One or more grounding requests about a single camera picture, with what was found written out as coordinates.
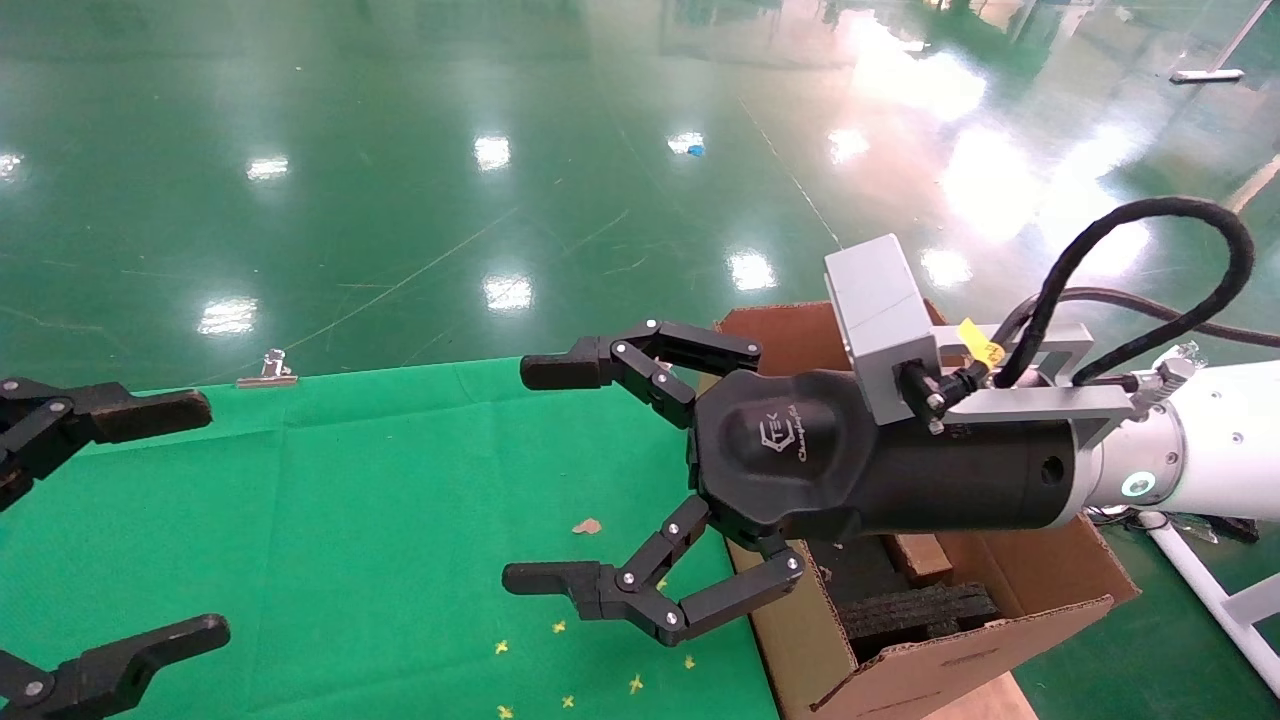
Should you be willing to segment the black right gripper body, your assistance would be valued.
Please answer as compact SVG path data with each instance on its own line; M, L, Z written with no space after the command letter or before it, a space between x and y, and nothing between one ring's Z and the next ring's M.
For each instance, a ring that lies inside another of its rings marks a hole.
M691 447L713 527L744 547L1050 527L1076 456L1065 420L881 425L856 377L832 370L732 372L694 404Z

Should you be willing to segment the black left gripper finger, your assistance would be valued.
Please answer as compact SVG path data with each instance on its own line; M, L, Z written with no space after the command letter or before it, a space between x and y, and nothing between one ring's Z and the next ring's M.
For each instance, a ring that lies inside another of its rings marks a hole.
M205 393L136 396L116 382L61 388L28 378L1 387L1 510L88 445L120 445L197 430L212 421Z
M106 719L137 707L154 676L230 642L223 615L200 615L87 650L54 670L1 652L3 719Z

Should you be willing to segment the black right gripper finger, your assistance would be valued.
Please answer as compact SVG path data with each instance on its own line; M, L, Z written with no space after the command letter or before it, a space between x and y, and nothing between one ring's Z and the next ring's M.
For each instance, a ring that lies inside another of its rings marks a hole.
M620 334L584 336L563 354L525 355L520 359L520 379L530 391L618 384L672 427L686 430L692 425L698 395L675 374L676 366L724 377L736 370L758 370L760 357L762 346L754 340L684 323L645 320Z
M686 498L621 568L595 561L513 562L502 585L511 594L562 594L584 621L627 621L676 647L788 594L806 564L778 536L767 537L762 562L680 601L659 589L671 568L700 539L713 511Z

